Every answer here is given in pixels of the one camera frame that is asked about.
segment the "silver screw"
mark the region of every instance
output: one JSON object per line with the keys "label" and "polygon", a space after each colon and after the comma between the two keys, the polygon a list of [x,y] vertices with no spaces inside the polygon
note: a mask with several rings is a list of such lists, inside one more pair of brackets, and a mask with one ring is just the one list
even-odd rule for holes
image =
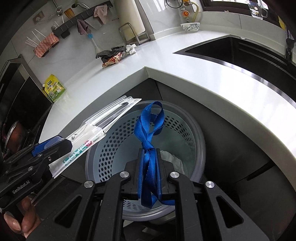
{"label": "silver screw", "polygon": [[84,183],[84,186],[85,186],[86,188],[91,188],[93,185],[94,185],[94,183],[93,183],[92,181],[86,181],[86,182]]}
{"label": "silver screw", "polygon": [[121,177],[128,177],[129,176],[129,173],[126,172],[126,171],[123,171],[123,172],[120,173],[120,176]]}
{"label": "silver screw", "polygon": [[177,177],[180,176],[180,174],[179,174],[178,172],[171,172],[171,173],[170,173],[170,176],[171,176],[172,178],[177,178]]}
{"label": "silver screw", "polygon": [[207,181],[205,183],[205,185],[208,187],[208,188],[213,188],[215,186],[215,183],[213,183],[212,181]]}

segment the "yellow hose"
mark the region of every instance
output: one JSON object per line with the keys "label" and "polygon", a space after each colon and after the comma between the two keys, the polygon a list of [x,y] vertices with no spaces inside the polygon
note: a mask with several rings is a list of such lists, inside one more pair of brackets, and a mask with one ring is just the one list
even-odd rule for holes
{"label": "yellow hose", "polygon": [[195,19],[197,17],[197,14],[198,14],[198,11],[200,10],[200,8],[199,8],[198,4],[196,4],[195,2],[191,2],[191,3],[196,6],[196,12],[195,12],[193,19],[192,19],[192,22],[195,23]]}

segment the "white bowl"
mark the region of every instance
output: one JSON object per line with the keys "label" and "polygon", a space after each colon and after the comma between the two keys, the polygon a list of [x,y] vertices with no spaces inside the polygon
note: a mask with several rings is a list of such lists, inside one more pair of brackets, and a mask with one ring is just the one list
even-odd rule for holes
{"label": "white bowl", "polygon": [[200,23],[182,23],[181,27],[187,33],[195,33],[200,28]]}

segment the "blue strap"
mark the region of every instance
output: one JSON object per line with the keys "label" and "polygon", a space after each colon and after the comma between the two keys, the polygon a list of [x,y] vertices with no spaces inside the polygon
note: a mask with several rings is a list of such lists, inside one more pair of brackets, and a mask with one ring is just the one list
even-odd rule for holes
{"label": "blue strap", "polygon": [[[152,105],[161,107],[158,115],[151,114]],[[135,126],[135,135],[142,142],[144,156],[140,165],[138,196],[141,204],[145,207],[152,208],[157,199],[161,200],[161,178],[157,159],[157,153],[151,144],[152,137],[158,135],[164,126],[163,106],[159,101],[155,101],[146,106]],[[154,129],[149,133],[150,122],[154,123]],[[165,205],[175,205],[174,200],[161,201]]]}

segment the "kitchen sink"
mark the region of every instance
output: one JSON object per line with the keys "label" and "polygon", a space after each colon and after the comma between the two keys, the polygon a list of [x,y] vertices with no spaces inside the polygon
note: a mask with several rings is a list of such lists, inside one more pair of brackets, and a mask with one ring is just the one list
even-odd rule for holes
{"label": "kitchen sink", "polygon": [[272,88],[296,107],[296,66],[267,47],[228,35],[176,52],[216,62]]}

